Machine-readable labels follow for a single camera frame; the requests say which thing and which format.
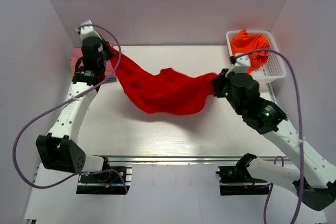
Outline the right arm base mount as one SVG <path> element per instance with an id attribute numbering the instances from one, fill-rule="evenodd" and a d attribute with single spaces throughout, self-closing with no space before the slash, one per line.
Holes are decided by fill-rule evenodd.
<path id="1" fill-rule="evenodd" d="M 267 195 L 269 183 L 246 175 L 236 166 L 219 166 L 215 172 L 219 179 L 221 196 Z"/>

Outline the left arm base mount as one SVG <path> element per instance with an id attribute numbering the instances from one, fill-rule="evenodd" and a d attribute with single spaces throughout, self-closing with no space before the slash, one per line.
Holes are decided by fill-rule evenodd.
<path id="1" fill-rule="evenodd" d="M 115 172 L 80 175 L 77 195 L 126 195 L 131 186 L 132 165 L 111 167 Z"/>

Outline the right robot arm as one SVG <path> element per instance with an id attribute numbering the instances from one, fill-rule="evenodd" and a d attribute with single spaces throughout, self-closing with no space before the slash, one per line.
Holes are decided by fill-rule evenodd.
<path id="1" fill-rule="evenodd" d="M 286 113 L 260 96 L 259 83 L 247 73 L 247 53 L 230 57 L 231 69 L 223 69 L 213 81 L 214 96 L 226 98 L 243 122 L 275 144 L 297 167 L 280 167 L 254 154 L 245 154 L 234 167 L 220 167 L 222 183 L 261 179 L 289 190 L 307 207 L 322 211 L 335 202 L 335 166 L 303 140 Z"/>

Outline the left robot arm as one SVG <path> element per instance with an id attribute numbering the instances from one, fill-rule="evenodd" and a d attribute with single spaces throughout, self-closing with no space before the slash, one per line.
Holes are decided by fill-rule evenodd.
<path id="1" fill-rule="evenodd" d="M 60 115 L 47 135 L 37 138 L 36 146 L 44 168 L 72 174 L 93 173 L 101 182 L 110 178 L 111 168 L 104 158 L 86 154 L 77 144 L 78 134 L 89 105 L 98 93 L 97 84 L 105 79 L 106 63 L 114 53 L 90 20 L 77 29 L 82 40 L 82 56 L 75 63 L 67 98 Z"/>

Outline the red t shirt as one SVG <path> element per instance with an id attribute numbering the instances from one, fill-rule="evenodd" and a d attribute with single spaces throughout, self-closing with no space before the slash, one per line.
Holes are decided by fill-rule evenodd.
<path id="1" fill-rule="evenodd" d="M 148 113 L 191 115 L 201 111 L 208 96 L 216 90 L 218 74 L 210 72 L 190 77 L 173 68 L 161 69 L 153 75 L 141 68 L 124 53 L 118 62 L 119 49 L 110 46 L 114 54 L 110 59 L 113 70 L 130 101 Z"/>

